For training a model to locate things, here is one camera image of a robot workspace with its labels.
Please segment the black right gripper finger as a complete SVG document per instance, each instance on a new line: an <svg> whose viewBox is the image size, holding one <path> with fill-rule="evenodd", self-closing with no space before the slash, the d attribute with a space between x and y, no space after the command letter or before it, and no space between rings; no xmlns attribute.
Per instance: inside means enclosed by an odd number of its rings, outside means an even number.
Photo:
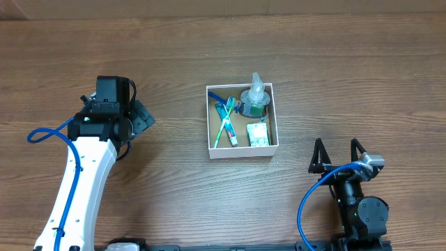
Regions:
<svg viewBox="0 0 446 251"><path fill-rule="evenodd" d="M309 164L309 173L322 174L332 170L332 163L321 138L318 138L314 144L312 160Z"/></svg>
<svg viewBox="0 0 446 251"><path fill-rule="evenodd" d="M361 143L359 143L359 141L356 138L353 138L351 140L351 161L352 162L358 161L359 157L357 153L363 154L364 152L366 152L366 150L361 145Z"/></svg>

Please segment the white green soap bar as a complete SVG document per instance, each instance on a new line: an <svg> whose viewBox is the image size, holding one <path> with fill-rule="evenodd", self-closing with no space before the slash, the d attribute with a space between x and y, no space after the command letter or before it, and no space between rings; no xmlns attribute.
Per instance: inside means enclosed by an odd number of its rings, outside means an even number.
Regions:
<svg viewBox="0 0 446 251"><path fill-rule="evenodd" d="M251 147L269 146L270 139L268 134L267 116L263 116L256 123L247 124L247 134L249 145Z"/></svg>

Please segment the clear soap pump bottle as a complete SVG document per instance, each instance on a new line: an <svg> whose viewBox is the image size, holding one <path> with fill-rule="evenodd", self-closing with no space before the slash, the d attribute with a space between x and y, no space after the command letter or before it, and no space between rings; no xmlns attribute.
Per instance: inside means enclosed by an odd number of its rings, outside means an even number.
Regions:
<svg viewBox="0 0 446 251"><path fill-rule="evenodd" d="M252 73L252 83L249 89L240 95L239 113L248 118L261 118L266 114L270 103L270 95L265 92L265 84L258 73Z"/></svg>

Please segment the green white toothbrush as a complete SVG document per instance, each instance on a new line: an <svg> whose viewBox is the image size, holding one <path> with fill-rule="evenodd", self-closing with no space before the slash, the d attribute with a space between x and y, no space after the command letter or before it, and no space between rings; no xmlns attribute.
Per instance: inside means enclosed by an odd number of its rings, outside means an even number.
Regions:
<svg viewBox="0 0 446 251"><path fill-rule="evenodd" d="M226 104L224 106L224 111L226 112L226 116L223 118L223 120L222 120L222 122L220 124L219 132L218 132L218 134L217 134L217 136L215 138L215 142L213 144L213 148L214 149L216 149L218 144L219 144L219 140L220 140L222 131L224 129L224 126L226 125L226 121L230 117L232 109L235 107L235 102L236 102L236 98L235 97L233 97L233 96L229 96L228 97L227 102L226 102Z"/></svg>

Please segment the teal toothpaste tube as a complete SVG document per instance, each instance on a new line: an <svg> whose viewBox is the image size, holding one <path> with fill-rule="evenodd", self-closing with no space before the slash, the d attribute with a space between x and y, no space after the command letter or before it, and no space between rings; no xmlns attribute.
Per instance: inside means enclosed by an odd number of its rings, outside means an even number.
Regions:
<svg viewBox="0 0 446 251"><path fill-rule="evenodd" d="M229 137L229 141L230 141L232 147L236 147L238 145L238 140L237 140L236 132L233 128L233 125L232 125L232 122L231 122L231 119L230 119L230 116L228 113L228 109L222 103L215 104L215 109L216 109L217 113L219 114L222 122L224 122L224 124L220 125L220 129L217 134L216 140L213 144L213 148L214 149L217 148L223 130L226 130L226 133Z"/></svg>

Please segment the blue disposable razor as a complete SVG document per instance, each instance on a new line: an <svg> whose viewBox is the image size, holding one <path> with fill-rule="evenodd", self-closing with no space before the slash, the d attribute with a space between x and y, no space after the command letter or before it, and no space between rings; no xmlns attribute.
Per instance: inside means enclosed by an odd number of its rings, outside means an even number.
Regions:
<svg viewBox="0 0 446 251"><path fill-rule="evenodd" d="M217 94L213 93L212 91L208 92L208 96L211 97L212 99L222 103L223 105L226 105L227 99L223 99L222 97L218 96ZM240 103L238 103L233 110L235 111L236 114L238 114L240 109Z"/></svg>

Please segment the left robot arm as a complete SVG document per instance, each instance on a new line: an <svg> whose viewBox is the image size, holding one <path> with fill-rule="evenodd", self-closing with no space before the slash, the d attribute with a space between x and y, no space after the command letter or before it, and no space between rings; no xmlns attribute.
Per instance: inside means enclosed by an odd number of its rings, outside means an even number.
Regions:
<svg viewBox="0 0 446 251"><path fill-rule="evenodd" d="M84 106L55 129L36 128L27 140L58 137L68 148L66 168L49 220L34 250L94 250L98 209L113 165L131 142L155 123L126 77L99 76Z"/></svg>

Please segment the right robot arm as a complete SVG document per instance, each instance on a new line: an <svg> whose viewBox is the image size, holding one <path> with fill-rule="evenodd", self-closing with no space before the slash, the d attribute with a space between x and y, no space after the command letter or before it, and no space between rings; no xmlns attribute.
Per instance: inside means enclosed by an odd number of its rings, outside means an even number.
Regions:
<svg viewBox="0 0 446 251"><path fill-rule="evenodd" d="M370 154L354 138L351 140L351 161L342 166L332 164L322 139L314 144L309 173L321 177L305 194L298 209L298 230L303 242L310 250L365 250L388 251L391 242L384 241L387 233L389 206L379 197L367 197L361 187L362 182L375 178L385 166L384 157ZM332 235L320 246L310 243L302 229L302 210L305 202L317 187L326 185L337 202L343 232Z"/></svg>

